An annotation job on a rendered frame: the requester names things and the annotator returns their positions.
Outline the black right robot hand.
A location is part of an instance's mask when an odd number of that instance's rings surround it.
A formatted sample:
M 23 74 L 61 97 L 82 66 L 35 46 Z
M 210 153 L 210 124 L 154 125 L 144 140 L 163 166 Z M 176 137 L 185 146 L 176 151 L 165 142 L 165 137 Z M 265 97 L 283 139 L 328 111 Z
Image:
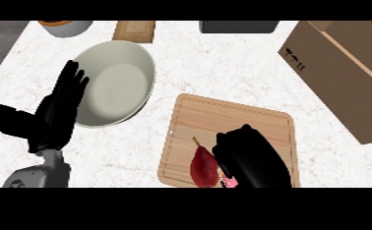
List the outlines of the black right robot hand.
M 260 132 L 249 125 L 218 133 L 213 154 L 228 178 L 238 187 L 291 189 L 291 175 L 286 162 Z

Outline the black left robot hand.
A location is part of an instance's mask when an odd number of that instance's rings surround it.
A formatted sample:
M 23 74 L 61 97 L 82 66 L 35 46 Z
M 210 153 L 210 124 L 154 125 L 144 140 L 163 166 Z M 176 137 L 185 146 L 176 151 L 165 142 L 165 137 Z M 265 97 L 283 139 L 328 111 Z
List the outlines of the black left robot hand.
M 0 104 L 0 133 L 26 139 L 30 153 L 69 144 L 89 81 L 79 63 L 69 61 L 35 114 Z

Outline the pink cupcake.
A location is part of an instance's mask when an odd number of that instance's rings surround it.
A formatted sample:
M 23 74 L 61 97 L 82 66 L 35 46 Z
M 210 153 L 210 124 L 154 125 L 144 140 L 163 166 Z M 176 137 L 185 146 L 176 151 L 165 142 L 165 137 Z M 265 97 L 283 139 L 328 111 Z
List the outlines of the pink cupcake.
M 238 181 L 235 178 L 229 178 L 225 172 L 221 172 L 222 184 L 227 188 L 235 188 L 238 186 Z

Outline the wooden cutting board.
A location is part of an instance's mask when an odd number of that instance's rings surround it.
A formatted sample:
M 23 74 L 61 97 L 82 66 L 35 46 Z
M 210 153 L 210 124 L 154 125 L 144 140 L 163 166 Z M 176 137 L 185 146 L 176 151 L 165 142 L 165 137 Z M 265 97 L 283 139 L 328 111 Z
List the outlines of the wooden cutting board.
M 286 161 L 293 186 L 302 187 L 293 117 L 284 112 L 187 93 L 176 99 L 160 159 L 157 175 L 163 184 L 196 188 L 191 161 L 198 146 L 193 138 L 213 150 L 218 133 L 227 133 L 244 124 L 269 140 Z

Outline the small wooden board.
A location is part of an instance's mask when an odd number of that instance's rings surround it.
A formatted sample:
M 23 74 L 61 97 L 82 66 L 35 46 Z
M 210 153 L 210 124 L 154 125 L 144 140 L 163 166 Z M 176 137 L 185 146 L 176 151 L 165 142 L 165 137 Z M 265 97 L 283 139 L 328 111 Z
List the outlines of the small wooden board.
M 119 21 L 113 39 L 153 43 L 154 29 L 156 21 Z

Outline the brown cardboard box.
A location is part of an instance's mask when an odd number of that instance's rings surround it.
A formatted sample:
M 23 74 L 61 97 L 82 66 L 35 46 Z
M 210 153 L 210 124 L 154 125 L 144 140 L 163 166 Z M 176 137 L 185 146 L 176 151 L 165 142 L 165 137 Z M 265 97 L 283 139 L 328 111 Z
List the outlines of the brown cardboard box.
M 280 55 L 362 144 L 372 144 L 372 76 L 325 31 L 299 24 Z

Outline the dark red pear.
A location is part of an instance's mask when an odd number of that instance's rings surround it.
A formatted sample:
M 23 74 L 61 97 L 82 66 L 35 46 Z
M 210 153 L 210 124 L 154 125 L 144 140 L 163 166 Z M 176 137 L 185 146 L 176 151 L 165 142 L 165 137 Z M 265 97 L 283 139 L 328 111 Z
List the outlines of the dark red pear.
M 196 156 L 191 163 L 191 176 L 200 188 L 212 188 L 219 183 L 219 162 L 209 150 L 201 146 L 198 140 Z

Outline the pale green bowl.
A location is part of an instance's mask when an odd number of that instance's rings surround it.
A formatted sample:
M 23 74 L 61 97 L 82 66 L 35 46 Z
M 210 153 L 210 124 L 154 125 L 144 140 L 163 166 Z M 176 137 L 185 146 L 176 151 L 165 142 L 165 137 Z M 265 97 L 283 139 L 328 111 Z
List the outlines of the pale green bowl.
M 156 65 L 145 48 L 123 40 L 103 42 L 76 57 L 91 78 L 77 112 L 77 124 L 105 128 L 129 120 L 151 96 Z

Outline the grey pot with orange rim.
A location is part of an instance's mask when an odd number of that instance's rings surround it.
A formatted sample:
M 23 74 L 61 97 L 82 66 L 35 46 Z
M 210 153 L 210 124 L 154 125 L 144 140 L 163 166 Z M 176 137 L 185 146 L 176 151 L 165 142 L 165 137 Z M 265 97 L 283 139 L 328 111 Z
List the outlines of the grey pot with orange rim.
M 88 31 L 94 22 L 92 21 L 41 21 L 41 24 L 51 35 L 55 37 L 74 37 Z

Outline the dark grey appliance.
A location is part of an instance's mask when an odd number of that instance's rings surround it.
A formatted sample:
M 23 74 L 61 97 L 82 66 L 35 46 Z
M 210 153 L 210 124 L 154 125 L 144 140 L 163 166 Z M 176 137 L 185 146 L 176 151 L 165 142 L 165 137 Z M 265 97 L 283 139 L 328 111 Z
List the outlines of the dark grey appliance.
M 201 33 L 272 33 L 278 21 L 201 21 Z

